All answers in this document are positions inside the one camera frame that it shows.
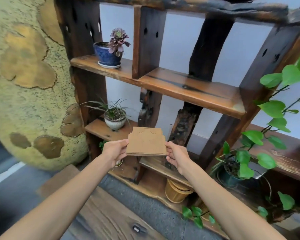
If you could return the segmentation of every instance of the textured wall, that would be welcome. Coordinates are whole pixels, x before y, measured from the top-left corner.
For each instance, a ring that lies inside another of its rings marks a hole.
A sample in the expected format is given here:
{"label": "textured wall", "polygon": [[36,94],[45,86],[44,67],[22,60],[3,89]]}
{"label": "textured wall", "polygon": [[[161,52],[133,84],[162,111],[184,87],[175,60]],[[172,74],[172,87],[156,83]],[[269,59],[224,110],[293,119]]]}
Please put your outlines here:
{"label": "textured wall", "polygon": [[53,0],[0,0],[0,141],[20,161],[57,170],[88,147]]}

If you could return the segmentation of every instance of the succulent plant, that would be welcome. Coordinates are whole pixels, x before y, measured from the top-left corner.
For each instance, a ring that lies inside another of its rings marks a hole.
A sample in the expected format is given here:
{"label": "succulent plant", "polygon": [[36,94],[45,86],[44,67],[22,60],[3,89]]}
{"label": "succulent plant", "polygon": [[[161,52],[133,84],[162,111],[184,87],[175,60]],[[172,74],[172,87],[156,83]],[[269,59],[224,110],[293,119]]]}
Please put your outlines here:
{"label": "succulent plant", "polygon": [[112,33],[110,35],[111,39],[108,43],[109,53],[114,53],[116,56],[120,56],[121,53],[124,51],[123,44],[125,44],[127,47],[130,46],[130,43],[125,41],[125,39],[129,38],[126,32],[122,28],[115,28],[112,30]]}

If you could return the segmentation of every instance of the hand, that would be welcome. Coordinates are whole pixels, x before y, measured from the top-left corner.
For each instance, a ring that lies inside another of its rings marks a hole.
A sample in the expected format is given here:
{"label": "hand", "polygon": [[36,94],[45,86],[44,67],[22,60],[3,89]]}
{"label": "hand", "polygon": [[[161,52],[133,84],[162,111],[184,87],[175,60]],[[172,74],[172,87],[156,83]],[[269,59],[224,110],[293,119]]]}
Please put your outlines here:
{"label": "hand", "polygon": [[116,165],[116,161],[119,161],[127,156],[126,150],[129,143],[128,139],[108,141],[104,144],[102,155],[111,162],[111,167]]}
{"label": "hand", "polygon": [[167,161],[176,166],[181,175],[184,175],[189,162],[192,162],[187,148],[181,145],[176,145],[172,141],[166,141],[164,144],[167,146]]}

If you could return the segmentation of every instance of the floor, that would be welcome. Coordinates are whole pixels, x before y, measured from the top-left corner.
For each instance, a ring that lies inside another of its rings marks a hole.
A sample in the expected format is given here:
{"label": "floor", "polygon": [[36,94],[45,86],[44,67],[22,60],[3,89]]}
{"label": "floor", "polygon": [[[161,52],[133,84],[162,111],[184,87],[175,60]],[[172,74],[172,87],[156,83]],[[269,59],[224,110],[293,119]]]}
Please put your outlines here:
{"label": "floor", "polygon": [[[0,145],[0,161],[2,163],[4,163],[4,157],[11,158]],[[0,235],[41,202],[36,190],[53,174],[53,172],[25,165],[0,182]],[[207,229],[198,229],[192,221],[182,220],[180,214],[164,206],[161,202],[146,197],[110,175],[104,177],[100,187],[167,239],[222,240],[219,235]],[[76,238],[66,231],[62,240],[76,240]]]}

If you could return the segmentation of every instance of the cardboard pieces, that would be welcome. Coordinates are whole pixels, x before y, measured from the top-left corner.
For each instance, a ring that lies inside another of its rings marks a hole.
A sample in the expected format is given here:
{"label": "cardboard pieces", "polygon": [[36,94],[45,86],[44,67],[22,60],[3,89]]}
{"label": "cardboard pieces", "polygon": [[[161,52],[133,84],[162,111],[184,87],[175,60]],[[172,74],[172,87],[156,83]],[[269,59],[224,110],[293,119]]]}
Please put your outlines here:
{"label": "cardboard pieces", "polygon": [[164,142],[166,137],[160,128],[133,127],[128,135],[129,156],[164,156],[167,154]]}

